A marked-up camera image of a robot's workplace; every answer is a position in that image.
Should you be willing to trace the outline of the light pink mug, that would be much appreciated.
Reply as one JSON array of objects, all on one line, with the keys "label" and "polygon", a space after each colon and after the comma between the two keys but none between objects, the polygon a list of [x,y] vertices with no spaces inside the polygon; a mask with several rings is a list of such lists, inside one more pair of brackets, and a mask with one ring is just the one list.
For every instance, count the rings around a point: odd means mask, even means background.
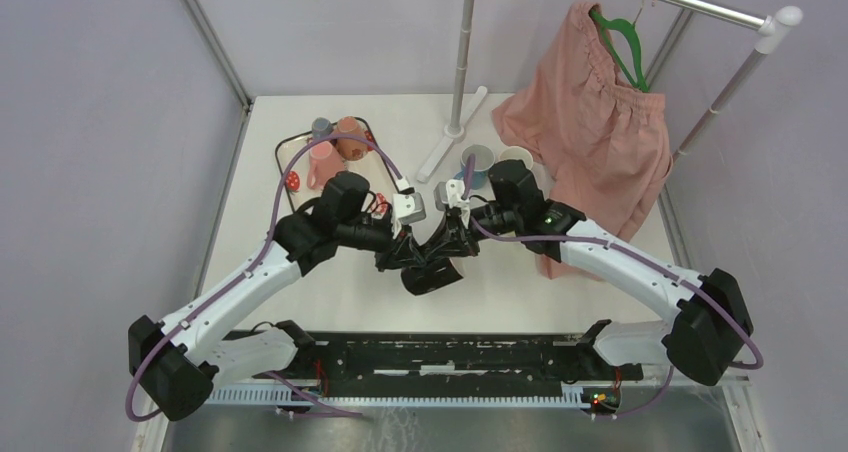
[{"label": "light pink mug", "polygon": [[509,160],[520,161],[527,170],[532,170],[534,167],[534,157],[531,152],[520,146],[509,146],[499,153],[498,162]]}]

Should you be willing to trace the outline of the black mug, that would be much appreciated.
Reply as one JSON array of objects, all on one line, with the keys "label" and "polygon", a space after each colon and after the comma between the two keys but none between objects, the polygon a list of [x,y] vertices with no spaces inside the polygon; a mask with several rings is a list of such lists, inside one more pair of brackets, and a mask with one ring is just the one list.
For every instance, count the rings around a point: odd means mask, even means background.
[{"label": "black mug", "polygon": [[400,277],[410,294],[421,296],[462,280],[463,274],[451,259],[438,258],[423,266],[404,267]]}]

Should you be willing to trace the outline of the blue mug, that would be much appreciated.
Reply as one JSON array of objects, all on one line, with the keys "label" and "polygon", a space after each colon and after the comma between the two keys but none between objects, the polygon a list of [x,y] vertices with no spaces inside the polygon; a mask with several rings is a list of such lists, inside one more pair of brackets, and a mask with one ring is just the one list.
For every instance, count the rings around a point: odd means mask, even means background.
[{"label": "blue mug", "polygon": [[464,180],[470,173],[470,189],[480,190],[488,181],[488,172],[495,163],[494,152],[487,146],[474,144],[466,147],[460,158],[460,170],[454,176],[456,180]]}]

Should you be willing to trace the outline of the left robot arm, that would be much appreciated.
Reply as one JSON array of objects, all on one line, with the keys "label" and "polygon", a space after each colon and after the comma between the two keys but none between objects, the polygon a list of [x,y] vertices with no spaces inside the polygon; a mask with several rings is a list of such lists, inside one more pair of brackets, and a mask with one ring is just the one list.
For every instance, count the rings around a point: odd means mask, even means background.
[{"label": "left robot arm", "polygon": [[290,379],[306,377],[314,353],[291,329],[273,327],[237,340],[227,335],[341,247],[376,253],[384,269],[393,268],[397,257],[414,256],[403,242],[411,236],[410,224],[426,216],[420,193],[401,180],[388,214],[378,222],[365,209],[369,195],[364,177],[338,173],[319,196],[273,220],[261,246],[211,292],[159,321],[147,315],[136,319],[128,329],[128,418],[144,422],[162,414],[179,421],[225,385],[276,371]]}]

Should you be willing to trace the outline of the salmon pink mug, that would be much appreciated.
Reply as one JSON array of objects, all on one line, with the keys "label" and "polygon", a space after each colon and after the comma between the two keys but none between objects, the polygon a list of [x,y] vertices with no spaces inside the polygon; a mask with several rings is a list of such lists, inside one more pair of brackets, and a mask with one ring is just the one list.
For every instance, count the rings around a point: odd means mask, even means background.
[{"label": "salmon pink mug", "polygon": [[344,159],[331,142],[318,143],[309,150],[308,157],[307,187],[309,189],[321,189],[338,173],[346,171]]}]

